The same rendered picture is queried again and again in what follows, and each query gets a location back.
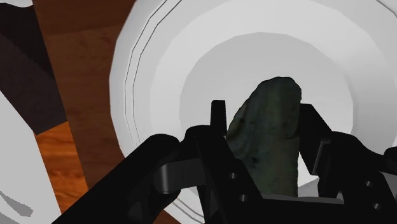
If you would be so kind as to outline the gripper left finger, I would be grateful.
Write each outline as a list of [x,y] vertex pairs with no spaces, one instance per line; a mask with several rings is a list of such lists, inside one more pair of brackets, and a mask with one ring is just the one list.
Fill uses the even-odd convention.
[[211,104],[209,125],[179,141],[155,134],[53,224],[153,224],[181,190],[197,187],[205,224],[251,224],[263,199],[226,141],[225,102]]

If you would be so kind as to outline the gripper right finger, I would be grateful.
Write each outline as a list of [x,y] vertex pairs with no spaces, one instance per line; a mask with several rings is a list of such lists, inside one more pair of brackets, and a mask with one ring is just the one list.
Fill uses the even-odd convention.
[[318,195],[334,199],[337,207],[358,218],[397,218],[397,147],[381,155],[355,136],[332,131],[311,104],[299,108],[300,154],[311,175],[319,178]]

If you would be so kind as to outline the dark green mottled oblong object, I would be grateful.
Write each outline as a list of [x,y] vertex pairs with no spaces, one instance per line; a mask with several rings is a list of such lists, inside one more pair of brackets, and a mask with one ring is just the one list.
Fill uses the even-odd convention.
[[260,193],[298,195],[297,134],[302,90],[290,77],[261,82],[237,110],[226,141]]

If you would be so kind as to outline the white round bowl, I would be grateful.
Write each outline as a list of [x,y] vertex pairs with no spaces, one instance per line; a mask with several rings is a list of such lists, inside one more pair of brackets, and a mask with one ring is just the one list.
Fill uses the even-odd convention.
[[377,153],[397,146],[397,0],[136,0],[109,76],[120,149],[182,139],[215,99],[231,120],[276,76],[333,130]]

